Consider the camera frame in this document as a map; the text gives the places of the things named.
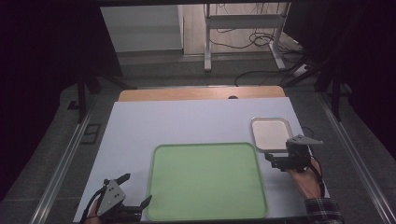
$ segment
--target white metal desk frame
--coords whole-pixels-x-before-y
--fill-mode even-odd
[[[265,14],[265,15],[210,15],[210,4],[206,4],[206,37],[205,37],[205,71],[209,72],[212,69],[211,62],[211,43],[210,30],[211,29],[249,29],[249,28],[275,28],[274,41],[269,43],[270,50],[274,56],[276,66],[278,69],[285,69],[285,64],[277,46],[279,38],[288,15],[290,3],[287,3],[280,14]]]

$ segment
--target person's hand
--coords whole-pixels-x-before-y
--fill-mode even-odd
[[[318,162],[314,159],[312,159],[311,162],[321,174]],[[300,191],[301,195],[305,199],[316,199],[321,197],[319,182],[314,172],[310,168],[302,173],[297,173],[293,170],[287,170],[287,172],[291,175],[291,178],[294,180],[294,183],[297,186],[297,190]]]
[[[98,204],[98,201],[95,200],[93,202],[92,208],[90,213],[87,216],[87,219],[85,219],[84,224],[103,224],[102,220],[99,218],[99,216],[96,215],[96,206]]]

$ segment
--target green tray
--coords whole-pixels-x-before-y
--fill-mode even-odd
[[[154,151],[146,209],[151,221],[263,218],[267,204],[249,143],[161,145]]]

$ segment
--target white desk leg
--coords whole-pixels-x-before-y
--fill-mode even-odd
[[[212,62],[211,62],[211,44],[210,44],[210,4],[206,4],[206,39],[205,39],[205,71],[210,72],[212,70]]]
[[[283,63],[282,57],[279,55],[277,46],[279,44],[279,38],[280,38],[280,35],[282,34],[283,26],[285,25],[286,17],[288,16],[289,6],[290,6],[290,3],[287,3],[285,5],[285,8],[283,9],[282,13],[280,14],[280,19],[279,19],[279,23],[276,27],[274,41],[271,41],[269,44],[270,50],[271,50],[271,52],[274,56],[275,62],[276,62],[276,66],[279,70],[286,69],[286,66]]]

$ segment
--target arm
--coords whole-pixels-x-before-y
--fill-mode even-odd
[[[320,165],[312,159],[312,165],[321,174]],[[305,208],[309,223],[312,224],[341,224],[344,219],[338,208],[338,204],[331,198],[320,196],[320,187],[314,172],[308,168],[302,173],[288,170],[291,178],[305,198]]]

